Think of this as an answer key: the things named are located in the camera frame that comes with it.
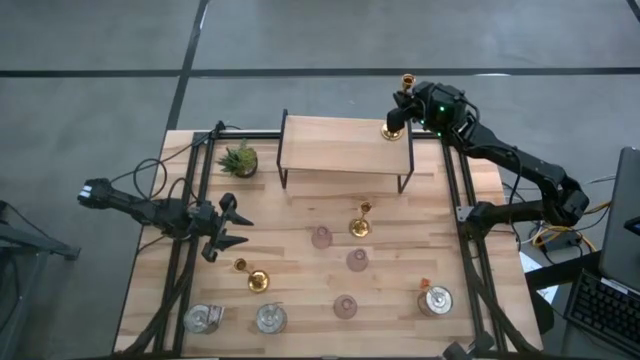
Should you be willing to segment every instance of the concrete floor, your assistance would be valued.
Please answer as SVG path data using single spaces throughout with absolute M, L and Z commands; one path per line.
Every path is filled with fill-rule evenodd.
M 0 0 L 0 70 L 180 69 L 197 6 L 198 0 Z M 635 66 L 639 33 L 624 0 L 211 0 L 194 68 Z M 467 90 L 504 141 L 582 181 L 615 173 L 620 148 L 638 146 L 640 75 L 430 80 Z M 158 155 L 176 84 L 177 78 L 0 78 L 0 198 L 83 248 L 75 263 L 50 259 L 22 357 L 110 352 L 140 227 L 115 211 L 86 210 L 75 197 L 85 179 L 113 177 Z M 193 78 L 177 127 L 208 129 L 224 120 L 274 129 L 285 107 L 381 118 L 397 85 L 397 77 Z M 148 189 L 151 176 L 143 183 Z M 588 186 L 592 203 L 606 201 L 612 185 Z M 130 181 L 119 187 L 133 188 Z M 586 232 L 597 246 L 605 223 Z M 521 229 L 525 236 L 527 226 Z M 535 250 L 525 252 L 547 264 Z M 557 261 L 576 255 L 554 254 Z M 557 309 L 567 294 L 559 293 Z M 565 338 L 562 320 L 544 341 L 554 354 L 615 358 L 581 333 Z

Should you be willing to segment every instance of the succulent plant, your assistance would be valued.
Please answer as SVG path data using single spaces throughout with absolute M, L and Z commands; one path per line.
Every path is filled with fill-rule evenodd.
M 256 151 L 247 147 L 247 139 L 242 139 L 237 149 L 227 148 L 227 155 L 217 161 L 222 166 L 222 172 L 243 177 L 255 169 L 258 163 Z

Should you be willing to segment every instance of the keyboard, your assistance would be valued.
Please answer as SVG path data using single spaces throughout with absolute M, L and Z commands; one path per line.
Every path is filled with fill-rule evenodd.
M 573 283 L 565 318 L 640 357 L 640 296 L 583 271 Z

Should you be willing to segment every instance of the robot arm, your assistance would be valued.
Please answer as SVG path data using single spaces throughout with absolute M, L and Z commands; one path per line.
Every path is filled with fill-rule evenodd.
M 498 139 L 480 124 L 479 111 L 466 99 L 464 91 L 426 81 L 414 86 L 411 92 L 407 90 L 393 95 L 398 107 L 387 114 L 390 132 L 399 131 L 407 121 L 419 122 L 424 130 L 438 134 L 458 152 L 490 160 L 540 188 L 542 200 L 501 206 L 480 203 L 469 214 L 468 221 L 488 231 L 502 222 L 546 220 L 552 225 L 573 226 L 580 220 L 589 205 L 580 184 L 561 166 Z
M 162 234 L 175 240 L 190 236 L 209 236 L 202 256 L 215 262 L 217 250 L 249 241 L 239 236 L 227 235 L 227 221 L 236 225 L 252 226 L 253 223 L 236 213 L 238 202 L 231 193 L 220 199 L 222 213 L 218 214 L 209 201 L 188 209 L 180 199 L 146 200 L 114 189 L 108 179 L 91 179 L 84 183 L 78 195 L 81 205 L 91 209 L 116 209 L 127 213 L 142 225 L 153 225 Z

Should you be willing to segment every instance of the tin can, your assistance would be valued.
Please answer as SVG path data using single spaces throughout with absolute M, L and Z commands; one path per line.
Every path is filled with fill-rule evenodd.
M 211 334 L 218 330 L 224 307 L 215 305 L 194 305 L 184 314 L 182 321 L 187 331 L 194 334 Z
M 418 295 L 418 307 L 427 316 L 444 315 L 453 308 L 453 297 L 442 286 L 430 286 Z

